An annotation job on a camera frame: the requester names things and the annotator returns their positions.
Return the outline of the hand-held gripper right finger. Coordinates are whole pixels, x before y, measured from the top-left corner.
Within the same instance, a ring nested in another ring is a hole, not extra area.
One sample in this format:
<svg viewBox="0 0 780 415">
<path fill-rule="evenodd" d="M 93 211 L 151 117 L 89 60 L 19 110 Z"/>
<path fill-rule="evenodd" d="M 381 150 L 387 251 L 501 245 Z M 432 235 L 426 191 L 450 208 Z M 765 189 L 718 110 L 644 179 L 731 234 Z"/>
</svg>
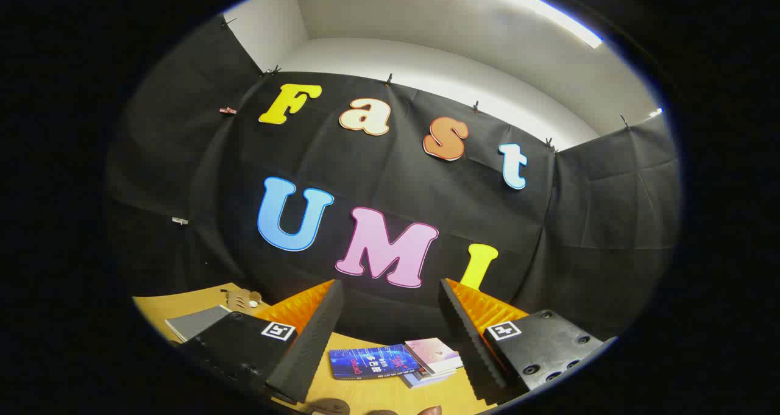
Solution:
<svg viewBox="0 0 780 415">
<path fill-rule="evenodd" d="M 615 343 L 545 309 L 526 313 L 444 278 L 439 304 L 477 399 L 509 406 L 571 378 Z"/>
</svg>

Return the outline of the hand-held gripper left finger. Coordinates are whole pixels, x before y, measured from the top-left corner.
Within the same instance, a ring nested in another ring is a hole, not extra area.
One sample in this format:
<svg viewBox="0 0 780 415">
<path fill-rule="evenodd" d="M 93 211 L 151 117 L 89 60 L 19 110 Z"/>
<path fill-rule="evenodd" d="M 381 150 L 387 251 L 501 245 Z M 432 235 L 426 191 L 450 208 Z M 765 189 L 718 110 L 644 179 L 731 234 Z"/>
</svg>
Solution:
<svg viewBox="0 0 780 415">
<path fill-rule="evenodd" d="M 342 282 L 329 280 L 253 314 L 230 312 L 179 350 L 245 395 L 303 403 L 343 306 Z"/>
</svg>

